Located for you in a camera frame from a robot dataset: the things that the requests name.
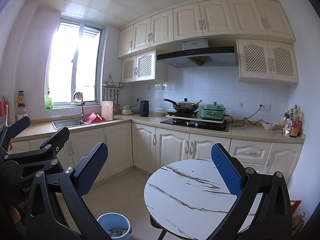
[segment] cutting board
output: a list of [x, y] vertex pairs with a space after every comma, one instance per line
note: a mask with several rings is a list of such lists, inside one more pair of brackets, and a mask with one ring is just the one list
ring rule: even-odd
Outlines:
[[106, 121], [113, 120], [113, 101], [102, 101], [101, 102], [101, 116]]

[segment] blue bucket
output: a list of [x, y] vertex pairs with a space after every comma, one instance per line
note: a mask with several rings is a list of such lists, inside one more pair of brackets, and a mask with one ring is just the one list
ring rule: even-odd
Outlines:
[[105, 232], [108, 232], [112, 228], [127, 230], [124, 235], [111, 237], [112, 239], [131, 240], [131, 225], [124, 215], [118, 213], [106, 213], [98, 217], [97, 221]]

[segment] range hood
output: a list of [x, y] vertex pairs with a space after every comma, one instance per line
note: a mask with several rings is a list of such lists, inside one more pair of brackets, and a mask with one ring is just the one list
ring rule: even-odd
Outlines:
[[209, 47], [208, 39], [184, 41], [183, 50], [157, 55], [157, 60], [175, 68], [235, 66], [234, 47]]

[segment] electrical outlet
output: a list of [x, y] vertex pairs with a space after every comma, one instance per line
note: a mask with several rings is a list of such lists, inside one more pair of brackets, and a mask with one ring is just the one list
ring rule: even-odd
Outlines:
[[259, 111], [270, 111], [271, 105], [259, 104], [258, 107], [260, 107], [260, 105], [262, 105], [262, 107], [260, 108]]

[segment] blue gripper pad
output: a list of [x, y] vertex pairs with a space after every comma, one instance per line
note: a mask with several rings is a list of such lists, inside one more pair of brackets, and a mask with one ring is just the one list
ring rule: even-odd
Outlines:
[[108, 147], [104, 143], [97, 143], [87, 157], [83, 157], [75, 167], [73, 182], [81, 197], [88, 194], [100, 170], [108, 158]]
[[216, 144], [211, 148], [211, 159], [230, 193], [239, 198], [242, 193], [242, 179], [223, 151]]

